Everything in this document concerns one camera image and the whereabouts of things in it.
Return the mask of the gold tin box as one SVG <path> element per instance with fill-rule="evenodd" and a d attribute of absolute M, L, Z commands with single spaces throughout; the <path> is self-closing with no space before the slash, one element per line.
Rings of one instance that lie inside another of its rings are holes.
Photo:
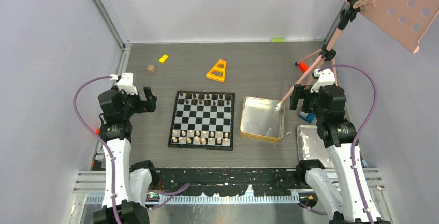
<path fill-rule="evenodd" d="M 279 143 L 283 137 L 285 104 L 247 96 L 243 101 L 240 134 L 244 138 Z"/>

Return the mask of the black white chess board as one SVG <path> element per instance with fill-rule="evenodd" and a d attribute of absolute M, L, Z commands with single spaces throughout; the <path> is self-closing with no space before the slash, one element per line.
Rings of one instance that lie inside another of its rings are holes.
<path fill-rule="evenodd" d="M 232 151 L 234 110 L 234 93 L 177 91 L 168 147 Z M 229 146 L 224 145 L 226 132 Z"/>

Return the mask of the orange triangular plastic frame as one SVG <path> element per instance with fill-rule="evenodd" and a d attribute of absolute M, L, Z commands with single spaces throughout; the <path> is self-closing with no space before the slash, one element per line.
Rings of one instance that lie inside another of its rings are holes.
<path fill-rule="evenodd" d="M 206 78 L 224 83 L 226 75 L 226 61 L 220 59 L 206 74 Z"/>

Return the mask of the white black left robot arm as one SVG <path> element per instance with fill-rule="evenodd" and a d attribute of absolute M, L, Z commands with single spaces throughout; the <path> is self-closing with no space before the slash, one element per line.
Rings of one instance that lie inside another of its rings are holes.
<path fill-rule="evenodd" d="M 102 208 L 93 213 L 93 223 L 150 222 L 147 192 L 158 185 L 158 174 L 149 160 L 129 164 L 133 128 L 130 118 L 156 109 L 157 97 L 149 87 L 143 90 L 145 100 L 138 93 L 131 95 L 116 86 L 98 96 L 103 111 L 99 137 L 104 141 L 106 175 Z"/>

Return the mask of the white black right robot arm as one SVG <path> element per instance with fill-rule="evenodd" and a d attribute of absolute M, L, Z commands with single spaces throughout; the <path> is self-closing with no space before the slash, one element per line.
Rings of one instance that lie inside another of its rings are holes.
<path fill-rule="evenodd" d="M 329 223 L 386 223 L 374 205 L 360 162 L 358 133 L 345 118 L 346 97 L 336 85 L 295 85 L 290 96 L 290 109 L 302 99 L 302 110 L 317 119 L 317 133 L 337 175 L 338 186 L 328 177 L 318 159 L 301 160 L 296 166 L 296 183 L 311 187 L 323 205 Z"/>

